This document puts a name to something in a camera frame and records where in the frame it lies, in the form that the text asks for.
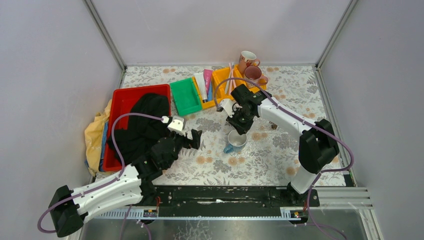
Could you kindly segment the floral orange-handled mug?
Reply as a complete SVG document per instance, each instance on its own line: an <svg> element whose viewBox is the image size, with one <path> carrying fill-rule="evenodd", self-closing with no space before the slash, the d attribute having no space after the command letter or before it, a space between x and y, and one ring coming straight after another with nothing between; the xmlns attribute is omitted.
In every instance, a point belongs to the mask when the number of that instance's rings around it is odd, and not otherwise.
<svg viewBox="0 0 424 240"><path fill-rule="evenodd" d="M248 50L244 50L240 53L238 70L241 75L244 74L245 70L249 66L259 66L261 61L257 58L257 56Z"/></svg>

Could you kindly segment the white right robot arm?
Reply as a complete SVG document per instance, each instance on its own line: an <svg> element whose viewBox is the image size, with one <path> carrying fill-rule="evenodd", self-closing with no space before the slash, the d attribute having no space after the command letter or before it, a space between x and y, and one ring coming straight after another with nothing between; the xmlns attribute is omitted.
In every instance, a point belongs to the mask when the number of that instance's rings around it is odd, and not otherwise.
<svg viewBox="0 0 424 240"><path fill-rule="evenodd" d="M287 191L286 198L293 206L301 205L318 174L340 153L332 124L326 119L313 121L297 114L263 89L254 93L241 84L232 91L231 96L222 99L217 109L226 112L226 121L238 134L246 134L254 119L262 118L283 128L298 140L300 168L289 183L292 189Z"/></svg>

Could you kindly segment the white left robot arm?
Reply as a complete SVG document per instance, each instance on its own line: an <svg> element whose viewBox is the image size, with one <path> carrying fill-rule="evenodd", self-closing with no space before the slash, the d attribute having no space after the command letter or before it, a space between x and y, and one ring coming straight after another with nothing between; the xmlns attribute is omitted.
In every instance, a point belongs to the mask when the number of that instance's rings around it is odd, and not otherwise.
<svg viewBox="0 0 424 240"><path fill-rule="evenodd" d="M173 132L158 140L148 155L140 156L120 172L73 190L67 185L59 187L48 206L53 233L63 238L110 210L138 203L152 204L157 196L153 180L172 166L181 149L199 149L202 133L192 129L192 137L188 138Z"/></svg>

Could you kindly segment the blue ceramic mug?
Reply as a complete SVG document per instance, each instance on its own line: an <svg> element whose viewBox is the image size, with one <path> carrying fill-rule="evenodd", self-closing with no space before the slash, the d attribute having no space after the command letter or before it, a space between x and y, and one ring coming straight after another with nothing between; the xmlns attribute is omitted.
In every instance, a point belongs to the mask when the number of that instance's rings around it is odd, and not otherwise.
<svg viewBox="0 0 424 240"><path fill-rule="evenodd" d="M247 143L247 135L239 134L237 130L232 130L227 135L227 145L223 149L225 154L239 153Z"/></svg>

